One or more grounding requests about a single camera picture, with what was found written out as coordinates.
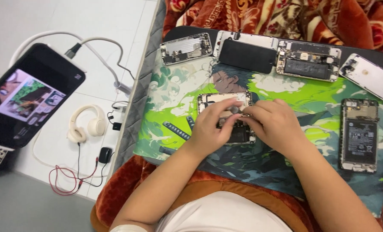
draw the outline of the white shirt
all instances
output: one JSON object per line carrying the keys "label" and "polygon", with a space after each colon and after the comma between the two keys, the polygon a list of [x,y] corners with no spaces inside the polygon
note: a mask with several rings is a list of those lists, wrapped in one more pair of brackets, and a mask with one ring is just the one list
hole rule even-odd
{"label": "white shirt", "polygon": [[[276,215],[232,192],[219,191],[176,208],[158,223],[156,232],[291,232]],[[146,232],[119,225],[111,232]]]}

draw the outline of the headphone ear cup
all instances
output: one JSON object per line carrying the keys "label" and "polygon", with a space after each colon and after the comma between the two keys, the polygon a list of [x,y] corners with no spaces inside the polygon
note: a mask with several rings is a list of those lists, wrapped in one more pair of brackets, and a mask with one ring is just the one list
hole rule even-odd
{"label": "headphone ear cup", "polygon": [[67,138],[73,143],[82,143],[87,139],[81,127],[70,128],[67,132]]}
{"label": "headphone ear cup", "polygon": [[87,130],[91,136],[100,136],[104,134],[106,130],[106,125],[101,119],[91,119],[88,122]]}

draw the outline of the orange blanket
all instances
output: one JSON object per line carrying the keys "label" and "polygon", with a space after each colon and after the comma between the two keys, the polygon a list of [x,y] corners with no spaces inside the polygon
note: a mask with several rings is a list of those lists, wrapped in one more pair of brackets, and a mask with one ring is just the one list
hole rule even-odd
{"label": "orange blanket", "polygon": [[187,25],[383,52],[383,1],[165,0],[163,36]]}

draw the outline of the lap desk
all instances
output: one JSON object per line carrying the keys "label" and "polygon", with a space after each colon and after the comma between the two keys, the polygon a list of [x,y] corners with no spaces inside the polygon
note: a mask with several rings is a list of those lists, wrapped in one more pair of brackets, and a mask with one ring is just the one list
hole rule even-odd
{"label": "lap desk", "polygon": [[[383,205],[383,101],[342,77],[330,83],[282,76],[275,68],[270,74],[256,73],[221,64],[211,56],[164,66],[158,50],[134,153],[165,160],[191,135],[199,94],[245,90],[252,92],[254,102],[285,100],[296,112],[307,138],[369,210],[380,216]],[[380,103],[378,163],[374,174],[353,173],[338,167],[340,103],[344,98],[373,99]],[[223,146],[209,155],[199,170],[305,198],[290,162],[258,138],[253,145]]]}

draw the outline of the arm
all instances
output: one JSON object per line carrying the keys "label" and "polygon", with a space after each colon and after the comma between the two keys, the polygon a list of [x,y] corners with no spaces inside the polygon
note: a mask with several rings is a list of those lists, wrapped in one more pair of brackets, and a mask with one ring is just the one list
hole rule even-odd
{"label": "arm", "polygon": [[256,120],[240,120],[292,163],[323,231],[382,231],[359,197],[306,138],[287,103],[280,99],[258,101],[243,112]]}
{"label": "arm", "polygon": [[148,232],[154,231],[200,162],[229,140],[240,114],[230,116],[223,128],[217,129],[219,114],[231,105],[240,104],[235,99],[227,99],[210,105],[199,114],[191,138],[137,187],[110,229],[121,224],[135,224]]}

